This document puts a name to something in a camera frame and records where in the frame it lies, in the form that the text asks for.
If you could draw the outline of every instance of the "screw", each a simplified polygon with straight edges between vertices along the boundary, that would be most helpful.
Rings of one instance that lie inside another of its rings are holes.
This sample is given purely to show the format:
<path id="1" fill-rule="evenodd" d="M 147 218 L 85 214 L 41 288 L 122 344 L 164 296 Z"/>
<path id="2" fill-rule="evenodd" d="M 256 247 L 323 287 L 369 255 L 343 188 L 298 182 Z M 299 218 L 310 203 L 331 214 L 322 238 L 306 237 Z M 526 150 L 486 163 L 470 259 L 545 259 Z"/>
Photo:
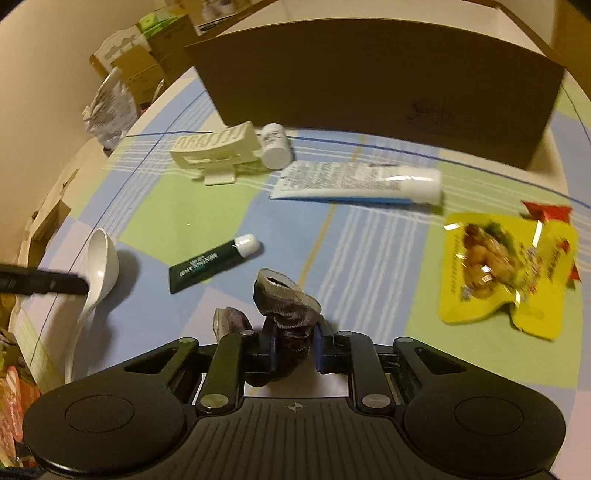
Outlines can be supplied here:
<path id="1" fill-rule="evenodd" d="M 217 408 L 225 407 L 230 401 L 225 395 L 220 393 L 210 393 L 208 395 L 204 395 L 200 402 L 205 408 L 208 408 L 209 410 L 215 410 Z"/>
<path id="2" fill-rule="evenodd" d="M 369 408 L 385 408 L 390 402 L 390 397 L 381 393 L 370 393 L 361 399 L 361 403 Z"/>

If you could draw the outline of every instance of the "checkered tablecloth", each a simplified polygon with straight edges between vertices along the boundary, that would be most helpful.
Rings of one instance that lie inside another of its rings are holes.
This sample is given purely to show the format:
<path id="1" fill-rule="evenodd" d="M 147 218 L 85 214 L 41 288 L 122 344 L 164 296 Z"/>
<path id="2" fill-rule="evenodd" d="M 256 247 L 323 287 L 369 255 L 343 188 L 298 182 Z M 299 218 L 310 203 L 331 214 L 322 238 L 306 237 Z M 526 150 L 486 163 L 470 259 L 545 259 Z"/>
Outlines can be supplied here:
<path id="1" fill-rule="evenodd" d="M 555 471 L 579 478 L 571 473 L 591 463 L 591 103 L 578 86 L 565 80 L 550 123 L 568 195 L 465 166 L 426 145 L 308 130 L 291 138 L 299 160 L 437 167 L 443 211 L 269 200 L 278 173 L 256 166 L 245 167 L 235 184 L 205 187 L 177 168 L 168 151 L 180 135 L 200 131 L 214 111 L 195 78 L 141 133 L 122 141 L 49 245 L 42 267 L 81 273 L 94 229 L 104 228 L 119 251 L 119 281 L 80 339 L 77 374 L 182 336 L 213 343 L 216 307 L 233 306 L 261 325 L 252 287 L 257 271 L 269 267 L 316 297 L 335 329 L 366 333 L 375 343 L 412 336 L 550 397 L 568 424 Z M 449 326 L 437 315 L 445 216 L 517 215 L 521 200 L 572 205 L 580 234 L 583 282 L 566 292 L 563 331 L 555 342 L 513 329 L 505 314 L 463 326 Z M 170 265 L 244 233 L 262 241 L 262 255 L 170 295 Z M 79 308 L 79 300 L 46 295 L 25 302 L 18 316 L 18 339 L 42 387 L 60 381 L 65 339 Z"/>

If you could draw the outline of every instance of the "white cap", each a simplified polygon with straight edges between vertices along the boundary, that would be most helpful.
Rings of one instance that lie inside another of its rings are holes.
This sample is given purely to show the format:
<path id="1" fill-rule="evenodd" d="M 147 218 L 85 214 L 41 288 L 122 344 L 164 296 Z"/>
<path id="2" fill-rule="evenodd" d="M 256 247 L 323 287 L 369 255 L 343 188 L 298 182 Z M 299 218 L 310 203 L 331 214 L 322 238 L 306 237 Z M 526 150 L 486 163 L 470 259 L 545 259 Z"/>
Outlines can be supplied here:
<path id="1" fill-rule="evenodd" d="M 436 168 L 400 167 L 404 180 L 402 190 L 414 203 L 441 205 L 441 172 Z"/>
<path id="2" fill-rule="evenodd" d="M 291 152 L 281 147 L 267 148 L 262 153 L 261 161 L 269 170 L 281 170 L 291 163 Z"/>
<path id="3" fill-rule="evenodd" d="M 258 252 L 261 247 L 261 243 L 252 233 L 237 236 L 234 239 L 234 245 L 236 245 L 236 250 L 238 250 L 242 258 L 250 257 L 252 254 Z"/>

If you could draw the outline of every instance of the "green tube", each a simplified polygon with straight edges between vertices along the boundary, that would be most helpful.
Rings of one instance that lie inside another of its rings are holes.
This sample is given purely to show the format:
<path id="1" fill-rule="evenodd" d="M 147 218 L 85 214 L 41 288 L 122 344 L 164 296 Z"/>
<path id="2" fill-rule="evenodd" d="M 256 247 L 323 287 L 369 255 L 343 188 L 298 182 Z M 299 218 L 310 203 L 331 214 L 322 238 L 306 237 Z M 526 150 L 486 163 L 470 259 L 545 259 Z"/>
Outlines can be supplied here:
<path id="1" fill-rule="evenodd" d="M 168 269 L 170 293 L 176 293 L 228 268 L 256 253 L 261 244 L 251 233 L 212 248 Z"/>

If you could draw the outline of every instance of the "round pad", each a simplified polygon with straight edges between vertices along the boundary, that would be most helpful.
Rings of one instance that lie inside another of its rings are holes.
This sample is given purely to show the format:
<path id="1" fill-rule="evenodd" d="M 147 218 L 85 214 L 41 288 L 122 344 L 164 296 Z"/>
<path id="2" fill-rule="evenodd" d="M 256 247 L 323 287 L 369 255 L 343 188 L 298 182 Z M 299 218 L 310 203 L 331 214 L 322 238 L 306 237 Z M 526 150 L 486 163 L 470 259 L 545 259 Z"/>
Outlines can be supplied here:
<path id="1" fill-rule="evenodd" d="M 75 401 L 66 410 L 70 427 L 82 433 L 103 433 L 117 430 L 134 416 L 132 403 L 112 395 L 95 395 Z"/>
<path id="2" fill-rule="evenodd" d="M 185 423 L 181 403 L 154 376 L 121 371 L 41 396 L 23 426 L 31 452 L 49 470 L 114 476 L 165 456 Z"/>
<path id="3" fill-rule="evenodd" d="M 456 407 L 456 420 L 466 430 L 478 435 L 509 435 L 523 423 L 523 414 L 510 401 L 495 397 L 475 397 Z"/>
<path id="4" fill-rule="evenodd" d="M 431 463 L 486 477 L 549 467 L 565 434 L 550 400 L 492 374 L 439 376 L 407 406 L 404 428 Z"/>

